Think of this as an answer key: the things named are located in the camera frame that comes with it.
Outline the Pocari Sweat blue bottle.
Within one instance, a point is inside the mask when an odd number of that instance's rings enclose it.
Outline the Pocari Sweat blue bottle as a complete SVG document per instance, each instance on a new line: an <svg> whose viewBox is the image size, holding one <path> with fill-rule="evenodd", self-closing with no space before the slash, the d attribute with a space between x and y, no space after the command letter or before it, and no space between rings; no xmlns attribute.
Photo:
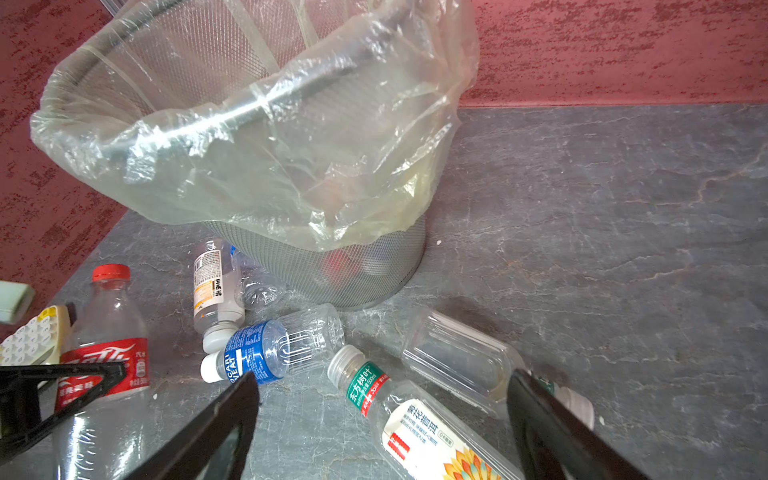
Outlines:
<svg viewBox="0 0 768 480"><path fill-rule="evenodd" d="M261 385L325 368L345 345L339 312L317 305L241 328L202 360L203 381L236 382L247 373Z"/></svg>

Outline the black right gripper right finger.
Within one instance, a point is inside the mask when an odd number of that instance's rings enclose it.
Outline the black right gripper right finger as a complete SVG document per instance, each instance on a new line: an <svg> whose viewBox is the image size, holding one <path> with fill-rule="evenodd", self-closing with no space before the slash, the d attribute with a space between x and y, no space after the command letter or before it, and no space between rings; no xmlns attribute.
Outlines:
<svg viewBox="0 0 768 480"><path fill-rule="evenodd" d="M525 479L648 479L523 370L510 377L507 409Z"/></svg>

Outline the orange white label bottle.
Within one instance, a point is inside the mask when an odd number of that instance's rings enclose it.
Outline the orange white label bottle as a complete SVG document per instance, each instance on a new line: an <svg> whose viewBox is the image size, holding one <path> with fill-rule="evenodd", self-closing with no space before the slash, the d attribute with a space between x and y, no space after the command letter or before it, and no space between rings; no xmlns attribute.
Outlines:
<svg viewBox="0 0 768 480"><path fill-rule="evenodd" d="M245 319L241 265L236 249L213 237L193 251L193 325L206 354L222 350Z"/></svg>

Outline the chrysanthemum tea bottle green neck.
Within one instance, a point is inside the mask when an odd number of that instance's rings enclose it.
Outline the chrysanthemum tea bottle green neck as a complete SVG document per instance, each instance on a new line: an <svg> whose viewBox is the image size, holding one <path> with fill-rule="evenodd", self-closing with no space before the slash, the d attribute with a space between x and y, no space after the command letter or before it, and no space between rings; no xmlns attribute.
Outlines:
<svg viewBox="0 0 768 480"><path fill-rule="evenodd" d="M521 479L522 472L410 380L393 379L352 345L327 376L369 422L374 445L404 479Z"/></svg>

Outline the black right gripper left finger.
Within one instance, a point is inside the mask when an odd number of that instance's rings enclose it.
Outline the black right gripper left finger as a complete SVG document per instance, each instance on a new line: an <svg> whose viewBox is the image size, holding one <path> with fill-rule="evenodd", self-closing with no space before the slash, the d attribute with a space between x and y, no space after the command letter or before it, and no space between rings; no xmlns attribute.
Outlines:
<svg viewBox="0 0 768 480"><path fill-rule="evenodd" d="M178 432L130 479L239 479L259 413L252 373L240 377Z"/></svg>

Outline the clear square green-cap bottle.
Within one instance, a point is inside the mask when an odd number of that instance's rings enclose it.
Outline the clear square green-cap bottle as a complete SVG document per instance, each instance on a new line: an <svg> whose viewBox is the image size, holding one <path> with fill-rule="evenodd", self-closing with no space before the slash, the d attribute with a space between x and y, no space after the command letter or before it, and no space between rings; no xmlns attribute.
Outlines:
<svg viewBox="0 0 768 480"><path fill-rule="evenodd" d="M401 358L411 370L504 422L512 373L532 372L512 346L426 307L411 324Z"/></svg>

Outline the red Coca-Cola bottle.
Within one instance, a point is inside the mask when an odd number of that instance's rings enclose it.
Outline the red Coca-Cola bottle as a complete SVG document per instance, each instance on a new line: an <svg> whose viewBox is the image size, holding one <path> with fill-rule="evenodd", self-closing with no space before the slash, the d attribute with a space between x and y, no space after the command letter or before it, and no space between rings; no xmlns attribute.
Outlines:
<svg viewBox="0 0 768 480"><path fill-rule="evenodd" d="M129 296L131 271L106 264L61 349L54 431L58 479L124 479L146 458L150 356L147 322Z"/></svg>

